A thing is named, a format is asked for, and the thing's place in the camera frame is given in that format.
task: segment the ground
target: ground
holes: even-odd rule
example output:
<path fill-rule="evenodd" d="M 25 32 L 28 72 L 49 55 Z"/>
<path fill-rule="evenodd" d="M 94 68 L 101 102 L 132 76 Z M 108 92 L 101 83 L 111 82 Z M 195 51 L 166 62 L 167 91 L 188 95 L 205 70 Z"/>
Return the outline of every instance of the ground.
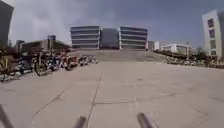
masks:
<path fill-rule="evenodd" d="M 139 112 L 160 128 L 223 128 L 223 76 L 202 67 L 101 62 L 0 84 L 0 103 L 15 128 L 73 128 L 80 116 L 89 128 L 140 128 Z"/>

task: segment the building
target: building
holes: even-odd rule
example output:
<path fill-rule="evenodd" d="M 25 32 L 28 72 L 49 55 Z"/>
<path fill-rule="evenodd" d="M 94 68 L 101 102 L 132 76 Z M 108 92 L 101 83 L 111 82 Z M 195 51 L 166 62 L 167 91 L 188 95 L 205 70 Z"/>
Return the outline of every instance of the building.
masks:
<path fill-rule="evenodd" d="M 53 50 L 64 50 L 71 48 L 71 45 L 56 40 L 54 35 L 48 36 L 48 39 L 37 40 L 32 42 L 25 42 L 18 40 L 16 42 L 17 52 L 33 52 L 42 49 L 43 51 Z"/>
<path fill-rule="evenodd" d="M 71 27 L 72 47 L 77 49 L 99 49 L 100 26 Z"/>
<path fill-rule="evenodd" d="M 224 59 L 224 12 L 206 13 L 202 15 L 202 21 L 207 54 Z"/>
<path fill-rule="evenodd" d="M 10 22 L 13 13 L 13 7 L 0 0 L 0 45 L 4 46 L 8 42 Z"/>
<path fill-rule="evenodd" d="M 77 49 L 147 49 L 148 30 L 144 28 L 100 26 L 71 27 L 73 48 Z"/>
<path fill-rule="evenodd" d="M 119 35 L 117 29 L 103 28 L 101 31 L 100 49 L 119 49 Z"/>
<path fill-rule="evenodd" d="M 120 49 L 146 49 L 147 29 L 122 26 L 118 31 Z"/>
<path fill-rule="evenodd" d="M 182 44 L 170 44 L 166 46 L 162 46 L 163 51 L 170 51 L 173 53 L 178 53 L 182 55 L 193 55 L 194 49 L 188 45 Z"/>
<path fill-rule="evenodd" d="M 146 49 L 149 51 L 159 50 L 159 41 L 147 41 Z"/>

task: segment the pole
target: pole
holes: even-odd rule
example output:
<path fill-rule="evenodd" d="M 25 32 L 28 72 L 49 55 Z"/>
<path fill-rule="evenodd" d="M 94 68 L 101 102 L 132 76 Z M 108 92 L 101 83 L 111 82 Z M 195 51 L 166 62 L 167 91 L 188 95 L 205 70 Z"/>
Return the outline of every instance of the pole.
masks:
<path fill-rule="evenodd" d="M 189 43 L 187 42 L 187 59 L 189 59 Z"/>

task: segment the pavement seam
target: pavement seam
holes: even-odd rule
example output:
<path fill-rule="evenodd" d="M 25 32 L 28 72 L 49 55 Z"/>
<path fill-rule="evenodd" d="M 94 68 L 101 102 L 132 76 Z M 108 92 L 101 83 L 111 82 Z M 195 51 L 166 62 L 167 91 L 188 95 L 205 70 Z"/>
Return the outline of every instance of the pavement seam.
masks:
<path fill-rule="evenodd" d="M 50 105 L 51 103 L 53 103 L 58 97 L 60 97 L 65 91 L 67 91 L 68 89 L 70 89 L 72 87 L 69 86 L 67 88 L 65 88 L 63 91 L 61 91 L 58 95 L 56 95 L 51 101 L 49 101 L 47 104 L 45 104 L 41 109 L 37 110 L 33 115 L 32 118 L 34 118 L 37 114 L 39 114 L 44 108 L 46 108 L 48 105 Z"/>
<path fill-rule="evenodd" d="M 92 103 L 91 103 L 89 115 L 88 115 L 88 118 L 87 118 L 87 121 L 86 121 L 86 128 L 89 127 L 89 120 L 90 120 L 92 112 L 93 112 L 93 108 L 94 108 L 94 105 L 95 105 L 96 96 L 97 96 L 97 93 L 98 93 L 98 90 L 99 90 L 101 79 L 102 79 L 102 72 L 100 74 L 100 78 L 99 78 L 98 83 L 97 83 L 96 91 L 95 91 L 95 94 L 94 94 L 94 97 L 93 97 L 93 100 L 92 100 Z"/>

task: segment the distant building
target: distant building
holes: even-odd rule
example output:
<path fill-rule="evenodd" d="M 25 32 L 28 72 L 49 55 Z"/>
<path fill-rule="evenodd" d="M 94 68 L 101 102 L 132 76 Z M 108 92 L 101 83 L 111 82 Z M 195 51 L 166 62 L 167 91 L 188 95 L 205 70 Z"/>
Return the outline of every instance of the distant building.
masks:
<path fill-rule="evenodd" d="M 170 51 L 182 55 L 192 55 L 194 53 L 194 49 L 191 46 L 188 45 L 182 45 L 182 44 L 170 44 L 166 46 L 162 46 L 162 50 L 164 51 Z"/>
<path fill-rule="evenodd" d="M 159 49 L 160 49 L 159 41 L 155 41 L 154 42 L 154 50 L 159 50 Z"/>
<path fill-rule="evenodd" d="M 119 49 L 117 29 L 103 28 L 101 31 L 100 49 Z"/>
<path fill-rule="evenodd" d="M 147 41 L 147 49 L 149 51 L 159 50 L 159 41 Z"/>
<path fill-rule="evenodd" d="M 202 15 L 202 21 L 207 54 L 224 59 L 224 12 L 206 13 Z"/>
<path fill-rule="evenodd" d="M 118 31 L 120 49 L 146 49 L 147 29 L 122 26 Z"/>
<path fill-rule="evenodd" d="M 73 48 L 145 50 L 148 30 L 135 27 L 101 29 L 100 26 L 71 27 Z"/>
<path fill-rule="evenodd" d="M 8 42 L 8 34 L 10 22 L 13 13 L 13 7 L 0 0 L 0 43 L 6 45 Z"/>
<path fill-rule="evenodd" d="M 77 49 L 99 49 L 100 26 L 71 27 L 72 47 Z"/>
<path fill-rule="evenodd" d="M 56 40 L 54 35 L 48 36 L 48 39 L 37 40 L 31 42 L 25 42 L 19 40 L 16 42 L 16 48 L 18 52 L 34 52 L 42 49 L 43 51 L 52 50 L 64 50 L 71 48 L 69 44 Z"/>

